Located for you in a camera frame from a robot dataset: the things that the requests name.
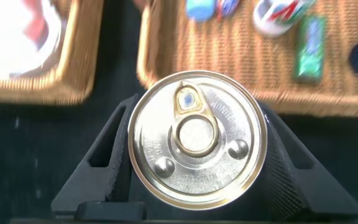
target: metal can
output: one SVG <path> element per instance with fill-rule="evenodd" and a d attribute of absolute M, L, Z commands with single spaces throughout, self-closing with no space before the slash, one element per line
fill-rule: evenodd
<path fill-rule="evenodd" d="M 255 27 L 265 35 L 282 35 L 305 15 L 315 1 L 260 0 L 254 9 Z"/>
<path fill-rule="evenodd" d="M 267 126 L 255 98 L 208 71 L 170 75 L 138 102 L 129 121 L 133 168 L 160 200 L 187 210 L 221 207 L 254 183 Z"/>

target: green package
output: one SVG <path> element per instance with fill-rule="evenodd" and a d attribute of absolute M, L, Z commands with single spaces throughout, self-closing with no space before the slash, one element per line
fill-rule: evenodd
<path fill-rule="evenodd" d="M 320 82 L 324 68 L 326 18 L 305 16 L 300 22 L 294 79 Z"/>

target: woven texture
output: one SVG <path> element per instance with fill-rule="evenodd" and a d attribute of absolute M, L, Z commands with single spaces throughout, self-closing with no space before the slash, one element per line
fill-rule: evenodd
<path fill-rule="evenodd" d="M 190 21 L 185 1 L 149 1 L 142 15 L 138 78 L 146 88 L 169 74 L 211 70 L 236 79 L 279 113 L 358 116 L 358 74 L 347 59 L 358 43 L 358 1 L 317 0 L 308 12 L 328 19 L 323 80 L 291 79 L 297 27 L 277 39 L 260 35 L 252 22 L 258 0 L 241 1 L 218 21 Z"/>
<path fill-rule="evenodd" d="M 91 92 L 96 68 L 104 0 L 52 1 L 67 28 L 59 46 L 59 58 L 45 62 L 41 75 L 0 80 L 0 102 L 71 105 Z"/>

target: black holder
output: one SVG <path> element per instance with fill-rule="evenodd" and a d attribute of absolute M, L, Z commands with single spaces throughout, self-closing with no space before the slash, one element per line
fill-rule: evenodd
<path fill-rule="evenodd" d="M 131 175 L 127 125 L 138 99 L 135 95 L 117 107 L 55 197 L 52 211 L 57 218 L 145 220 L 146 203 L 149 219 L 166 219 L 166 215 L 170 219 L 244 220 L 249 218 L 245 216 L 247 212 L 257 213 L 255 209 L 261 210 L 260 217 L 281 222 L 358 219 L 358 203 L 263 104 L 268 124 L 265 167 L 242 197 L 222 208 L 202 212 L 173 208 L 159 201 L 136 175 Z"/>

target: can rim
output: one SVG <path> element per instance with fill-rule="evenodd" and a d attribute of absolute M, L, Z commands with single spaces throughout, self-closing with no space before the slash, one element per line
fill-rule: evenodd
<path fill-rule="evenodd" d="M 191 203 L 191 202 L 184 202 L 181 200 L 177 200 L 175 198 L 169 197 L 165 193 L 163 193 L 160 189 L 156 188 L 153 184 L 150 183 L 150 181 L 146 178 L 146 176 L 143 174 L 142 169 L 140 168 L 136 156 L 135 156 L 135 150 L 134 150 L 134 129 L 135 129 L 135 123 L 136 120 L 140 114 L 140 108 L 142 108 L 146 102 L 147 99 L 150 98 L 151 95 L 153 95 L 156 91 L 158 91 L 161 87 L 164 86 L 164 83 L 167 81 L 175 80 L 177 77 L 182 76 L 184 74 L 194 74 L 194 75 L 205 75 L 206 77 L 213 77 L 217 78 L 219 80 L 222 80 L 224 82 L 227 82 L 228 84 L 231 84 L 234 88 L 239 90 L 241 93 L 244 94 L 244 97 L 248 98 L 249 102 L 252 104 L 253 109 L 255 109 L 255 115 L 258 118 L 259 126 L 260 126 L 260 147 L 259 147 L 259 153 L 256 160 L 256 163 L 254 165 L 254 169 L 251 173 L 249 173 L 249 178 L 239 178 L 240 176 L 244 176 L 246 174 L 242 173 L 239 174 L 229 185 L 223 187 L 222 189 L 219 189 L 219 191 L 233 191 L 230 194 L 227 195 L 227 197 L 222 197 L 219 200 L 215 200 L 209 203 Z M 266 153 L 267 153 L 267 124 L 266 120 L 263 114 L 262 109 L 260 108 L 258 102 L 256 99 L 252 96 L 249 90 L 245 89 L 240 83 L 237 81 L 222 75 L 220 73 L 216 72 L 210 72 L 207 70 L 190 70 L 185 72 L 178 72 L 174 73 L 172 75 L 169 75 L 161 80 L 159 80 L 154 86 L 152 86 L 139 100 L 138 104 L 135 106 L 131 118 L 129 120 L 128 125 L 128 150 L 129 150 L 129 157 L 131 159 L 132 167 L 135 170 L 135 173 L 137 174 L 140 181 L 143 183 L 143 185 L 147 188 L 149 192 L 151 192 L 154 196 L 156 196 L 158 199 L 162 200 L 163 202 L 172 205 L 177 208 L 185 209 L 185 210 L 210 210 L 213 208 L 222 207 L 223 205 L 237 199 L 240 197 L 244 192 L 246 192 L 250 186 L 255 182 L 255 179 L 259 176 L 260 171 L 262 170 L 262 166 L 265 161 Z M 233 187 L 229 187 L 230 185 L 237 184 L 238 188 L 234 189 Z"/>

